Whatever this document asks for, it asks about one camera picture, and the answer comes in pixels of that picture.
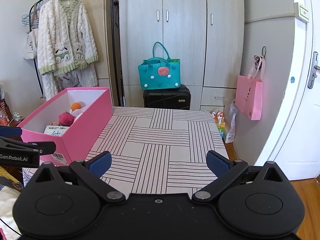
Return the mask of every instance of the striped tablecloth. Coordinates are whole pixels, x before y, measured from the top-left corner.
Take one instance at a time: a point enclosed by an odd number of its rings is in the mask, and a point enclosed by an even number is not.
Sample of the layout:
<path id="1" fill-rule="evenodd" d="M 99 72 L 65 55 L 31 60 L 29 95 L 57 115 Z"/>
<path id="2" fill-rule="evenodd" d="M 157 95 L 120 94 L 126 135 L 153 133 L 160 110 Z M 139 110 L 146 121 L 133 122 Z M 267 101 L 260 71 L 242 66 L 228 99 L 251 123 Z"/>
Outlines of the striped tablecloth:
<path id="1" fill-rule="evenodd" d="M 228 158 L 208 112 L 114 107 L 113 116 L 86 160 L 108 150 L 111 168 L 103 181 L 129 193 L 188 193 L 216 179 L 205 155 L 215 150 Z M 23 169 L 27 183 L 36 169 Z"/>

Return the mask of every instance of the blue gripper pad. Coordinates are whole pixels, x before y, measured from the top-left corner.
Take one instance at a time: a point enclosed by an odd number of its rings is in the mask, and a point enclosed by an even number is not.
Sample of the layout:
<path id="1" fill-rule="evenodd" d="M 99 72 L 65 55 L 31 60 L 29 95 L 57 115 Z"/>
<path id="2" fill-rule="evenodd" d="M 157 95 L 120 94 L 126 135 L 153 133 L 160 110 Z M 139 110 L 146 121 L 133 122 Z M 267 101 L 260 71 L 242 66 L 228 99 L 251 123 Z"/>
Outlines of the blue gripper pad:
<path id="1" fill-rule="evenodd" d="M 86 168 L 100 178 L 107 170 L 110 169 L 112 162 L 111 153 L 105 151 L 99 155 L 93 157 L 91 160 L 85 163 Z"/>
<path id="2" fill-rule="evenodd" d="M 233 167 L 233 162 L 223 157 L 221 154 L 210 150 L 206 156 L 208 168 L 217 176 L 220 177 L 225 172 Z"/>
<path id="3" fill-rule="evenodd" d="M 20 127 L 0 125 L 0 136 L 2 137 L 19 137 L 21 135 L 22 135 L 22 129 Z"/>

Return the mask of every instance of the tote bag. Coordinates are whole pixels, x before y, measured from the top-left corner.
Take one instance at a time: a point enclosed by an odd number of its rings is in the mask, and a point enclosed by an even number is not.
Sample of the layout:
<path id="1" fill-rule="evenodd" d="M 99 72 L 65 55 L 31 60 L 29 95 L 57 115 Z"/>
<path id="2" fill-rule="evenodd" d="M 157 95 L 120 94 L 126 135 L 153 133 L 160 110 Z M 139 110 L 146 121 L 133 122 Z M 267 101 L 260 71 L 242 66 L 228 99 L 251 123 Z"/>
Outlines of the tote bag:
<path id="1" fill-rule="evenodd" d="M 236 90 L 236 107 L 250 120 L 260 120 L 262 113 L 262 80 L 265 70 L 265 59 L 260 57 L 259 66 L 255 63 L 247 76 L 238 76 Z"/>
<path id="2" fill-rule="evenodd" d="M 37 7 L 34 5 L 34 11 L 31 18 L 31 26 L 33 26 L 33 22 L 35 18 L 38 18 Z M 38 31 L 39 29 L 33 29 L 31 32 L 28 33 L 27 41 L 24 46 L 24 59 L 34 59 L 37 57 L 37 42 L 38 42 Z"/>
<path id="3" fill-rule="evenodd" d="M 155 57 L 155 46 L 160 44 L 167 53 L 167 59 Z M 180 87 L 180 59 L 170 59 L 166 48 L 156 42 L 152 49 L 153 58 L 144 60 L 138 66 L 140 85 L 143 90 Z"/>

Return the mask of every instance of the light switch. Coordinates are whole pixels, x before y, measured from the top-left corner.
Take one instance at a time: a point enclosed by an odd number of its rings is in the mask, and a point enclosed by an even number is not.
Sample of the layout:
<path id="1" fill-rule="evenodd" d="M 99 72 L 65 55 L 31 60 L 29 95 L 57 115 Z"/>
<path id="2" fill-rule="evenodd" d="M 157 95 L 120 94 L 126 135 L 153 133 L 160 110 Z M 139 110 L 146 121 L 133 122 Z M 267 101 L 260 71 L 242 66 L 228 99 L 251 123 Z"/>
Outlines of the light switch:
<path id="1" fill-rule="evenodd" d="M 304 22 L 309 22 L 309 10 L 301 3 L 294 3 L 294 16 Z"/>

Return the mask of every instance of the black suitcase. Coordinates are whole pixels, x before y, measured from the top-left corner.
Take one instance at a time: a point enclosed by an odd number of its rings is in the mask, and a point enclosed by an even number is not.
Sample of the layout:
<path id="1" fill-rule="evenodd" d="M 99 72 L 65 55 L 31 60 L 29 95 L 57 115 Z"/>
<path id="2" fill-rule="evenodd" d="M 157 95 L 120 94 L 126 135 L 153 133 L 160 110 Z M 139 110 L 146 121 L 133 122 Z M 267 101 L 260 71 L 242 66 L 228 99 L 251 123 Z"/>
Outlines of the black suitcase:
<path id="1" fill-rule="evenodd" d="M 185 85 L 179 88 L 145 90 L 144 107 L 190 110 L 191 94 Z"/>

